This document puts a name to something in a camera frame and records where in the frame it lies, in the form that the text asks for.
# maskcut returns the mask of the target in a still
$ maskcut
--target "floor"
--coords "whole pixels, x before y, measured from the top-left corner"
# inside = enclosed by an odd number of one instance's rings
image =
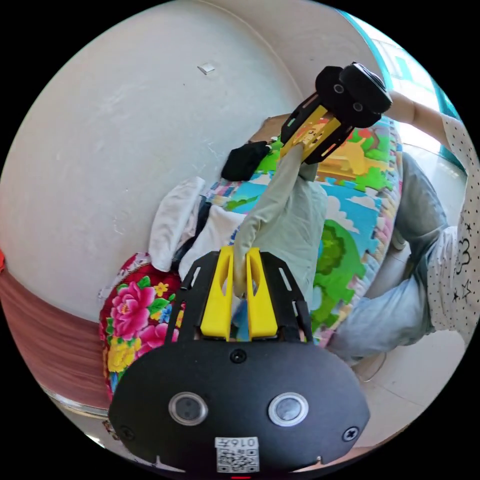
[[[404,145],[428,176],[445,209],[448,222],[457,223],[466,175],[429,151]],[[367,296],[381,295],[402,280],[410,249],[390,248]],[[457,368],[464,343],[456,332],[440,331],[415,345],[398,347],[386,357],[365,360],[356,368],[371,411],[371,420],[356,447],[373,446],[415,420],[440,393]]]

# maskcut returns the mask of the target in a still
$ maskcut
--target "colorful play mat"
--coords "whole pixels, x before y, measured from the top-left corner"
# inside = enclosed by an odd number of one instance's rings
[[[319,130],[325,123],[308,128]],[[282,145],[281,138],[271,144],[249,181],[216,182],[207,199],[227,211],[247,214],[272,179]],[[402,177],[402,143],[386,117],[370,128],[355,129],[318,164],[316,181],[328,195],[311,311],[318,343],[328,341],[379,271],[393,233]]]

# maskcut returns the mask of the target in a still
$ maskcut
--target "screw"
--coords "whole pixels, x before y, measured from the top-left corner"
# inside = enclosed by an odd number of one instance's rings
[[[359,429],[356,426],[351,426],[350,428],[347,428],[345,432],[343,432],[341,438],[344,442],[351,442],[352,440],[355,440],[358,436]]]
[[[234,364],[242,364],[247,359],[247,354],[244,350],[237,348],[230,354],[230,360]]]
[[[132,441],[135,439],[135,434],[127,427],[127,426],[121,426],[120,427],[120,432],[125,438],[125,440]]]

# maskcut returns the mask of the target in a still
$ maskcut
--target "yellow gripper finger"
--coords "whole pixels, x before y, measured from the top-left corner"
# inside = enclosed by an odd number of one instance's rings
[[[250,341],[275,337],[278,325],[258,248],[251,248],[246,254],[246,301]]]
[[[327,109],[320,105],[298,128],[298,130],[291,136],[291,138],[280,149],[280,157],[285,156],[291,148],[300,143],[304,144],[302,161],[305,161],[308,156],[327,138],[329,137],[341,123],[332,117],[328,123],[319,123],[325,117]],[[305,129],[304,133],[298,135],[297,132]]]
[[[216,264],[215,274],[211,283],[210,293],[206,302],[200,331],[206,337],[216,337],[230,340],[230,325],[232,321],[232,298],[234,279],[234,248],[224,246]],[[226,292],[223,286],[226,280]]]

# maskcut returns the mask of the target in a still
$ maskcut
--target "white shirt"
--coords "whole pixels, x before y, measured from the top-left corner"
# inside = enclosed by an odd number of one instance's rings
[[[480,161],[463,123],[444,118],[451,152],[467,172],[458,226],[445,229],[428,265],[428,303],[437,330],[456,330],[465,345],[480,316]]]

